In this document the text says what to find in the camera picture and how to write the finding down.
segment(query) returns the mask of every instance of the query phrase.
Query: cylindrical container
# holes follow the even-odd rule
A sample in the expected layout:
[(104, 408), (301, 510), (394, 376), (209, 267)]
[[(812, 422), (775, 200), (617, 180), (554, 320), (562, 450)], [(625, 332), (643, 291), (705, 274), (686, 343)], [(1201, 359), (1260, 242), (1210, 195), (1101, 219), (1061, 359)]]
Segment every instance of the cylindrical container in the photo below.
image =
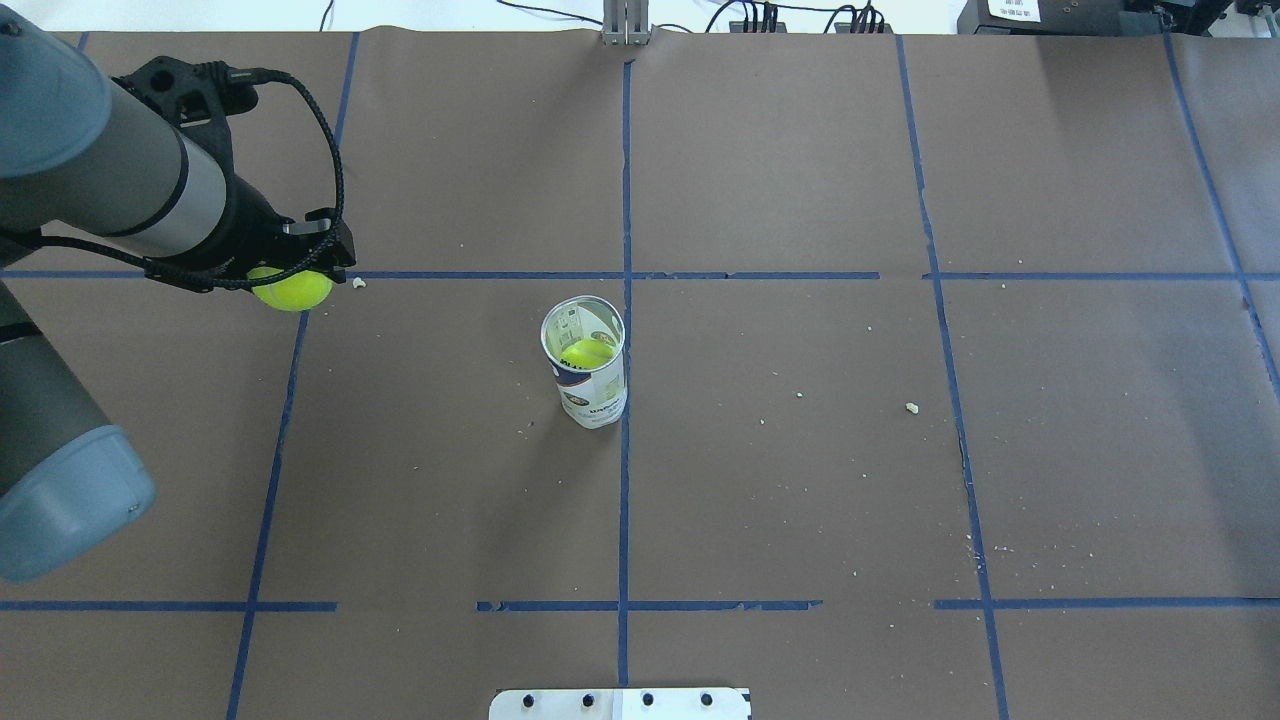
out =
[(590, 295), (561, 302), (543, 320), (543, 351), (552, 363), (561, 405), (579, 425), (600, 428), (622, 416), (626, 341), (617, 309)]

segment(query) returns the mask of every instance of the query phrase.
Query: silver clamp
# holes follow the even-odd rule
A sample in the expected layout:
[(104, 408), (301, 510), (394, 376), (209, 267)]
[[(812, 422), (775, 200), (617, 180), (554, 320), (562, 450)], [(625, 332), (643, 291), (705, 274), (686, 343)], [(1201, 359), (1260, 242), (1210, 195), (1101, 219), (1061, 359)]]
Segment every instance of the silver clamp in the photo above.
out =
[(649, 45), (649, 0), (604, 0), (600, 37), (605, 45)]

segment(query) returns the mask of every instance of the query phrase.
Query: ball inside can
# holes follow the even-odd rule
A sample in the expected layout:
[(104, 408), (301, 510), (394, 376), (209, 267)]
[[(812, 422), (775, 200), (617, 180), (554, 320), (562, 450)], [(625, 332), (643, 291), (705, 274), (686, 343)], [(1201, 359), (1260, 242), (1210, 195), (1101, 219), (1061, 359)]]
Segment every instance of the ball inside can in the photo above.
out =
[(561, 406), (584, 428), (617, 421), (627, 405), (622, 315), (602, 297), (580, 295), (543, 320), (543, 351), (552, 364)]

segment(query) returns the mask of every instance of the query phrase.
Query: tennis ball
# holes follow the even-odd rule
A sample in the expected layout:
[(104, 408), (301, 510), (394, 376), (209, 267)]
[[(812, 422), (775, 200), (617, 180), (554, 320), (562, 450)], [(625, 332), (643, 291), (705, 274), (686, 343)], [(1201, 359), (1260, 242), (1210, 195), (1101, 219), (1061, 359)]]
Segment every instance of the tennis ball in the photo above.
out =
[[(248, 272), (248, 279), (256, 281), (279, 273), (275, 268), (253, 268)], [(259, 300), (266, 302), (276, 310), (287, 313), (301, 313), (310, 310), (324, 302), (333, 290), (333, 281), (315, 270), (302, 270), (301, 273), (284, 278), (271, 284), (252, 288)]]
[(594, 370), (613, 360), (613, 348), (593, 337), (585, 337), (561, 351), (559, 361), (575, 370)]

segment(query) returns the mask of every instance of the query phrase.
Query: metal bracket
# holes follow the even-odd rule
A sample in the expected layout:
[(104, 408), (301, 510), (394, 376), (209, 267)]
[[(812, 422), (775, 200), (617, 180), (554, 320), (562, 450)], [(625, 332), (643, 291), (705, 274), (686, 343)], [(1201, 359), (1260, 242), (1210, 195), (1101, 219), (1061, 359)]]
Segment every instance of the metal bracket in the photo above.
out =
[(751, 691), (740, 688), (625, 688), (503, 691), (489, 720), (751, 720)]
[(605, 45), (649, 45), (649, 0), (604, 0), (600, 37)]

